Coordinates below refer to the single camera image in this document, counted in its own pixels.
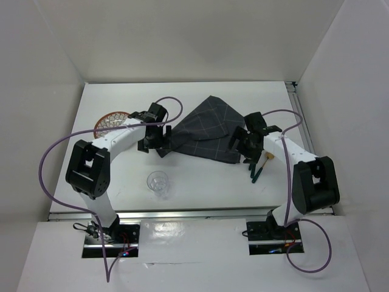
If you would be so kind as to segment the gold knife green handle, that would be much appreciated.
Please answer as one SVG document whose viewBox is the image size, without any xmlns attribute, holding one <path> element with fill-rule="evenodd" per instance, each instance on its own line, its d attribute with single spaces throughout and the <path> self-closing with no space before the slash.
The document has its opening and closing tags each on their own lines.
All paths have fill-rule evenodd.
<svg viewBox="0 0 389 292">
<path fill-rule="evenodd" d="M 252 161 L 253 163 L 253 167 L 252 167 L 252 170 L 250 171 L 250 177 L 253 179 L 255 174 L 256 174 L 256 165 L 257 163 L 255 161 Z"/>
</svg>

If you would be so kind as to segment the gold spoon green handle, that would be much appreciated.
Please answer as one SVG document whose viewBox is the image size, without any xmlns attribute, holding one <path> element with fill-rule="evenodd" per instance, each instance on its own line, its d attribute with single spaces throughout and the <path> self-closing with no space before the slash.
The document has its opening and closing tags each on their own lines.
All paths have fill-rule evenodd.
<svg viewBox="0 0 389 292">
<path fill-rule="evenodd" d="M 257 180 L 258 180 L 259 176 L 261 175 L 266 163 L 269 160 L 273 160 L 273 158 L 274 158 L 273 154 L 271 154 L 271 153 L 266 154 L 266 158 L 265 158 L 265 161 L 263 162 L 262 166 L 258 170 L 256 170 L 256 174 L 255 174 L 254 178 L 252 179 L 252 184 L 255 184 L 257 182 Z"/>
</svg>

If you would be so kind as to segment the clear drinking glass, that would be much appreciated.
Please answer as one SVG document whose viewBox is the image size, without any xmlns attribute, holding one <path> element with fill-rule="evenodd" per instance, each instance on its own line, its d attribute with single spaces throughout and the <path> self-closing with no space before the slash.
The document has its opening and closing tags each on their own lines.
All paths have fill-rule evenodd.
<svg viewBox="0 0 389 292">
<path fill-rule="evenodd" d="M 148 188 L 154 192 L 155 196 L 166 197 L 170 188 L 169 179 L 165 172 L 155 171 L 148 175 L 146 179 Z"/>
</svg>

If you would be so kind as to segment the dark grey checked cloth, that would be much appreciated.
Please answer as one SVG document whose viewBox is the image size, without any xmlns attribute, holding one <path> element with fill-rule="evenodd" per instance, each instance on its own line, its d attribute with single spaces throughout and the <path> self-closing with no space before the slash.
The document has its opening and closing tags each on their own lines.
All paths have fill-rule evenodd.
<svg viewBox="0 0 389 292">
<path fill-rule="evenodd" d="M 245 127 L 244 117 L 219 97 L 209 96 L 172 129 L 169 149 L 157 153 L 161 158 L 173 151 L 238 164 L 241 155 L 228 150 L 237 127 Z"/>
</svg>

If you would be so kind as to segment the floral plate brown rim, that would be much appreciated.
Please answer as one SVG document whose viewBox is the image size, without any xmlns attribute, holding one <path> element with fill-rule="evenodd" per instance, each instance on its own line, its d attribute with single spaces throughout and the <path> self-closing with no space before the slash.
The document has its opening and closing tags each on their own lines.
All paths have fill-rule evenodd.
<svg viewBox="0 0 389 292">
<path fill-rule="evenodd" d="M 128 118 L 129 113 L 125 111 L 114 111 L 108 114 L 105 114 L 101 117 L 94 126 L 94 138 L 98 139 L 105 136 L 108 133 L 107 128 L 114 128 L 121 126 L 124 121 Z"/>
</svg>

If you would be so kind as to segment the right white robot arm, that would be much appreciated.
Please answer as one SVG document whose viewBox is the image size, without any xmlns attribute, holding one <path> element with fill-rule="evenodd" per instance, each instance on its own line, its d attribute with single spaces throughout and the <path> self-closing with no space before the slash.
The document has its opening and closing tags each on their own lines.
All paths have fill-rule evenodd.
<svg viewBox="0 0 389 292">
<path fill-rule="evenodd" d="M 280 238 L 290 224 L 340 201 L 332 159 L 304 150 L 277 126 L 250 131 L 237 127 L 228 149 L 244 157 L 253 181 L 261 174 L 256 165 L 263 154 L 270 154 L 286 166 L 286 202 L 269 211 L 266 218 L 265 231 L 271 238 Z"/>
</svg>

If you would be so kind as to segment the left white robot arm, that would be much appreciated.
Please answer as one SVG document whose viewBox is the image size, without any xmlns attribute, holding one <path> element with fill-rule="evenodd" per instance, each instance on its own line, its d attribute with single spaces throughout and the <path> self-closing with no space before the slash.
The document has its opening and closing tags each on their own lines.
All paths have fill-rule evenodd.
<svg viewBox="0 0 389 292">
<path fill-rule="evenodd" d="M 65 179 L 92 212 L 92 222 L 105 242 L 112 243 L 120 235 L 120 219 L 108 197 L 111 162 L 134 144 L 147 153 L 168 146 L 170 137 L 171 125 L 127 118 L 100 138 L 74 144 Z"/>
</svg>

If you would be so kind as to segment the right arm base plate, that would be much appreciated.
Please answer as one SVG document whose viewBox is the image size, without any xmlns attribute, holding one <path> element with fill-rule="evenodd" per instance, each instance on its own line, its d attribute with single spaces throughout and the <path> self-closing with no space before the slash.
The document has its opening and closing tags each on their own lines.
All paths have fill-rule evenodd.
<svg viewBox="0 0 389 292">
<path fill-rule="evenodd" d="M 305 252 L 298 223 L 271 230 L 265 221 L 248 221 L 246 228 L 241 234 L 248 239 L 251 256 L 285 254 L 288 248 L 290 253 Z"/>
</svg>

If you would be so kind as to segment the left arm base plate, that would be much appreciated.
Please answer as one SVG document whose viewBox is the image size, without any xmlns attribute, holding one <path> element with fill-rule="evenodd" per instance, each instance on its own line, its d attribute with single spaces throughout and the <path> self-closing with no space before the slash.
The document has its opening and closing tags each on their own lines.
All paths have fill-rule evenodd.
<svg viewBox="0 0 389 292">
<path fill-rule="evenodd" d="M 102 241 L 98 227 L 90 222 L 88 225 L 74 223 L 73 228 L 85 232 L 83 259 L 99 259 L 103 257 Z M 115 258 L 120 252 L 122 257 L 135 258 L 139 255 L 140 224 L 121 224 L 113 236 L 104 235 L 106 257 Z"/>
</svg>

